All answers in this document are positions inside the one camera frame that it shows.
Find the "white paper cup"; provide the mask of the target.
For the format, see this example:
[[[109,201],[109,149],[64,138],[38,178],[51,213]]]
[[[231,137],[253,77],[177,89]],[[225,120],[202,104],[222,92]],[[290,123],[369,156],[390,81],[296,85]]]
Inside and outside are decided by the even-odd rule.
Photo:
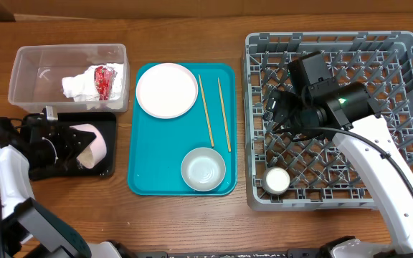
[[[267,168],[262,176],[262,187],[268,194],[283,194],[290,187],[290,175],[280,167]]]

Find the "red snack wrapper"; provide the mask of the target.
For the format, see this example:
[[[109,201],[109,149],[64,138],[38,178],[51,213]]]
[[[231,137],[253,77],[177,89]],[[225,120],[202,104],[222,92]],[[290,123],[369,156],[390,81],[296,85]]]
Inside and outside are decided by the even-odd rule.
[[[109,100],[116,75],[117,72],[112,67],[102,65],[95,68],[94,84],[99,100]]]

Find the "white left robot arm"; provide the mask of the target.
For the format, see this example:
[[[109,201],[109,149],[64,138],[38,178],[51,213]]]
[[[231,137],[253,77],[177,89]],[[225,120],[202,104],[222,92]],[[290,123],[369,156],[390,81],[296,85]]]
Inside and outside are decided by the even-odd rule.
[[[89,244],[41,205],[32,181],[113,173],[113,113],[28,114],[15,126],[0,117],[0,257],[13,257],[35,238],[29,257],[133,257],[115,241]]]

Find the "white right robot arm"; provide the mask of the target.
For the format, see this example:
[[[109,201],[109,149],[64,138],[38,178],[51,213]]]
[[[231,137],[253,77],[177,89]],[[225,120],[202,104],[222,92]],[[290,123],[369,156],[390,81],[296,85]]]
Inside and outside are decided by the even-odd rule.
[[[276,90],[265,108],[272,133],[294,141],[327,139],[356,169],[379,209],[391,244],[344,236],[319,257],[413,257],[413,173],[396,147],[378,101],[361,82],[341,86],[320,52],[288,64],[293,92]]]

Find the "white napkin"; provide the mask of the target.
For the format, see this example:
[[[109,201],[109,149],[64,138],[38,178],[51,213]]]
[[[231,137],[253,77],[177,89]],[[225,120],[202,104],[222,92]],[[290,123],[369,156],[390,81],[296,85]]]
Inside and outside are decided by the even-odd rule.
[[[94,84],[95,68],[102,65],[112,67],[117,72],[109,100],[117,100],[119,97],[121,97],[124,85],[124,65],[118,63],[93,65],[88,67],[82,74],[76,75],[74,77],[63,77],[62,89],[64,96],[67,98],[72,98],[75,102],[106,101],[99,100],[99,94],[95,89]]]

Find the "small pink bowl with crumbs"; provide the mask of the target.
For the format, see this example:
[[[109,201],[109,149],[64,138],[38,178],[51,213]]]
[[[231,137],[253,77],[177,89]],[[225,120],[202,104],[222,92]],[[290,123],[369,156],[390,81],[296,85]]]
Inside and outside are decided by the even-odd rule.
[[[107,154],[107,147],[102,134],[91,124],[73,125],[72,128],[95,134],[95,139],[77,157],[77,161],[82,167],[94,168]]]

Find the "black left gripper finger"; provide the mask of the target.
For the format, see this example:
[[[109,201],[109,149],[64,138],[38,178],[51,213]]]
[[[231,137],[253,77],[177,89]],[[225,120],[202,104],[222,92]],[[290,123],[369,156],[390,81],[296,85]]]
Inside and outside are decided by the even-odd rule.
[[[83,156],[84,150],[71,152],[71,154],[66,157],[63,162],[63,167],[66,171],[76,171],[84,170],[86,167],[80,161],[80,158]]]
[[[83,151],[86,147],[96,139],[94,132],[77,130],[74,128],[69,129],[69,142],[72,145],[74,151]]]

